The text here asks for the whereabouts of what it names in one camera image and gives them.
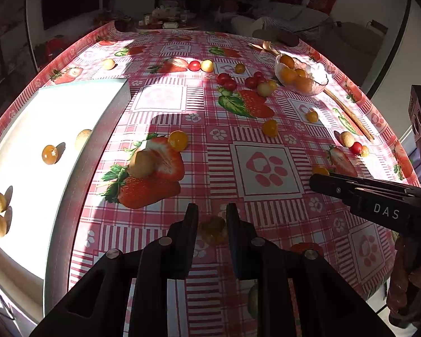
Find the table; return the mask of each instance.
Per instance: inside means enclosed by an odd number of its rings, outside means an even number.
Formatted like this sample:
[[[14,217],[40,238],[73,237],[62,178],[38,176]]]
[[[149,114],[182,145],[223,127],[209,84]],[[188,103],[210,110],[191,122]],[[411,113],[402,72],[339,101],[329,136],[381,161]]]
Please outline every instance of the table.
[[[100,45],[98,35],[112,38],[110,45]],[[108,249],[129,252],[166,235],[169,225],[183,218],[189,202],[199,206],[200,220],[224,217],[225,205],[235,202],[243,220],[283,249],[299,242],[318,243],[326,260],[365,298],[382,284],[394,261],[390,231],[351,215],[340,201],[309,189],[312,166],[331,165],[327,152],[333,145],[340,147],[334,131],[346,130],[345,121],[340,120],[342,111],[330,98],[324,94],[305,98],[278,89],[265,104],[274,111],[280,135],[268,138],[261,131],[266,119],[235,115],[219,105],[215,74],[160,73],[163,61],[172,57],[188,62],[210,58],[216,72],[231,72],[242,89],[244,77],[255,71],[273,75],[274,57],[251,49],[249,43],[260,41],[201,31],[120,33],[109,23],[51,62],[5,112],[0,134],[37,88],[55,84],[50,81],[53,69],[81,67],[77,81],[115,77],[129,81],[131,102],[102,154],[84,201],[69,288]],[[275,48],[309,64],[321,62],[333,77],[328,88],[373,133],[373,143],[356,136],[368,145],[369,157],[355,158],[341,149],[360,176],[419,185],[393,131],[349,78],[304,42],[291,49]],[[118,51],[127,55],[116,56]],[[118,66],[103,72],[105,58],[114,58]],[[247,66],[246,73],[232,72],[238,62]],[[310,108],[320,116],[315,124],[304,116]],[[124,149],[145,139],[147,133],[168,135],[178,129],[189,135],[189,146],[181,153],[185,176],[178,196],[136,210],[104,202],[101,177],[111,165],[128,163]],[[246,307],[253,284],[234,278],[226,245],[211,247],[198,237],[189,278],[169,281],[169,335],[254,335],[256,322]]]
[[[188,23],[188,24],[179,24],[177,28],[166,28],[166,29],[162,29],[162,26],[161,26],[161,30],[170,30],[170,31],[172,31],[172,30],[196,30],[198,28],[199,28],[198,25],[196,25],[196,24],[190,24],[190,23]],[[140,26],[140,27],[137,27],[137,32],[138,33],[146,33],[146,32],[150,32],[150,31],[153,31],[153,30],[159,30],[159,28],[150,28],[149,26]]]

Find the chopsticks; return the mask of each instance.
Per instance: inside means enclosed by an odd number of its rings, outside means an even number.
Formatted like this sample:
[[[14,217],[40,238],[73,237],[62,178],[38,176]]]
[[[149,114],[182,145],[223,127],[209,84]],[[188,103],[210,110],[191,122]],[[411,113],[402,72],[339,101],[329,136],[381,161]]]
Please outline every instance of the chopsticks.
[[[360,121],[359,118],[349,109],[344,103],[342,103],[337,96],[335,96],[332,92],[330,92],[328,89],[324,89],[324,93],[329,96],[332,100],[335,101],[335,103],[340,106],[340,108],[345,112],[345,114],[356,124],[356,126],[359,127],[359,129],[362,131],[363,134],[365,134],[365,137],[368,138],[370,142],[374,140],[373,135],[369,132],[369,130],[363,125],[363,123]]]
[[[274,49],[271,46],[271,42],[270,41],[266,41],[264,40],[262,42],[262,46],[259,46],[257,44],[251,44],[250,46],[258,48],[258,49],[262,49],[264,51],[267,51],[269,53],[271,53],[274,56],[278,56],[280,53]],[[369,130],[363,125],[363,123],[359,120],[359,118],[357,118],[357,116],[351,111],[351,109],[349,109],[344,103],[342,103],[337,96],[335,96],[331,91],[329,91],[328,89],[324,89],[324,93],[329,96],[332,100],[335,101],[335,103],[345,112],[345,114],[349,117],[349,119],[351,119],[355,125],[362,131],[363,134],[365,134],[366,138],[372,142],[374,140],[373,135],[369,132]]]

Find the strawberry print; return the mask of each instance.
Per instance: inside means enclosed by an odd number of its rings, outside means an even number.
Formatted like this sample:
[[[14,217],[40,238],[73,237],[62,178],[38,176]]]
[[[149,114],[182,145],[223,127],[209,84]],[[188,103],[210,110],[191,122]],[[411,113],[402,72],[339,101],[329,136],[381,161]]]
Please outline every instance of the strawberry print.
[[[189,64],[186,60],[183,60],[182,58],[170,58],[164,60],[164,62],[158,66],[148,67],[148,71],[151,74],[168,74],[172,72],[186,72],[187,67],[189,67]]]
[[[411,177],[413,174],[412,163],[405,153],[404,147],[402,147],[402,144],[398,140],[395,142],[395,150],[393,154],[396,158],[396,161],[398,162],[398,164],[395,164],[393,167],[394,173],[400,180]]]
[[[135,178],[128,174],[126,167],[120,165],[112,165],[103,179],[115,180],[101,194],[105,200],[122,204],[130,209],[142,208],[181,192],[178,181],[160,179],[155,174],[142,179]]]
[[[113,46],[115,43],[117,43],[117,39],[114,38],[102,38],[99,35],[97,35],[97,38],[95,39],[97,43],[100,46]]]
[[[81,67],[71,67],[58,71],[57,69],[53,70],[53,75],[50,79],[56,84],[60,83],[69,83],[75,81],[75,79],[81,75],[83,69]]]
[[[231,92],[219,87],[218,92],[221,94],[218,98],[219,105],[235,115],[248,118],[270,118],[274,115],[274,111],[265,105],[267,99],[254,91]]]
[[[130,153],[131,157],[140,150],[142,143],[145,144],[145,151],[150,151],[157,161],[154,176],[164,180],[180,181],[185,174],[184,162],[181,153],[177,152],[168,144],[167,138],[160,136],[158,133],[149,133],[145,140],[134,142],[132,149],[125,149]]]
[[[274,111],[265,104],[267,99],[250,90],[240,90],[239,94],[250,115],[255,118],[271,118]]]
[[[116,57],[133,56],[135,54],[143,53],[146,46],[124,47],[116,52]]]
[[[167,40],[170,42],[189,42],[192,40],[192,37],[190,35],[176,35]]]
[[[238,54],[238,51],[236,51],[235,49],[230,49],[230,48],[210,47],[209,53],[215,54],[217,56],[241,58],[241,55]]]
[[[337,173],[346,176],[357,177],[357,171],[346,154],[339,148],[333,147],[329,150],[329,159],[335,166]]]
[[[345,84],[347,89],[346,98],[353,103],[359,102],[362,99],[362,91],[359,87],[347,77]]]

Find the food container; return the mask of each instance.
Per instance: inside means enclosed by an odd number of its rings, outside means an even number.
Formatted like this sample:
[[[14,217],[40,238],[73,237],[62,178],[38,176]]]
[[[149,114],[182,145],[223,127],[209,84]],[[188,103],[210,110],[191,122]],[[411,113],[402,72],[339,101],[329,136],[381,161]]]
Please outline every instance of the food container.
[[[306,72],[306,77],[309,78],[311,83],[311,88],[308,90],[300,90],[299,87],[302,85],[298,85],[298,87],[295,84],[286,83],[281,78],[281,71],[284,67],[287,67],[283,63],[281,63],[279,60],[281,57],[284,56],[284,54],[280,54],[276,57],[275,65],[274,65],[274,74],[276,75],[279,82],[281,82],[282,85],[284,85],[286,90],[290,90],[293,92],[296,92],[303,96],[315,96],[319,93],[321,93],[326,85],[329,83],[329,79],[327,77],[327,73],[324,71],[324,68],[321,67],[321,69],[315,69],[312,66],[301,62],[297,58],[293,58],[293,61],[295,62],[294,69],[301,68]]]

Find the wooden chopstick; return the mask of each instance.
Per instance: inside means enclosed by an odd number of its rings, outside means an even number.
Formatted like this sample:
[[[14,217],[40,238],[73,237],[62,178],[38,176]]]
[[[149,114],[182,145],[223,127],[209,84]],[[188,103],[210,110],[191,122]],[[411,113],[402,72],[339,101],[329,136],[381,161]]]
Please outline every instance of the wooden chopstick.
[[[335,103],[340,106],[340,108],[345,112],[345,114],[359,127],[363,134],[369,139],[370,142],[374,140],[373,135],[369,132],[368,129],[363,125],[363,123],[356,117],[356,115],[349,109],[344,103],[342,103],[337,96],[335,96],[331,91],[328,89],[324,89],[324,93],[329,96]]]

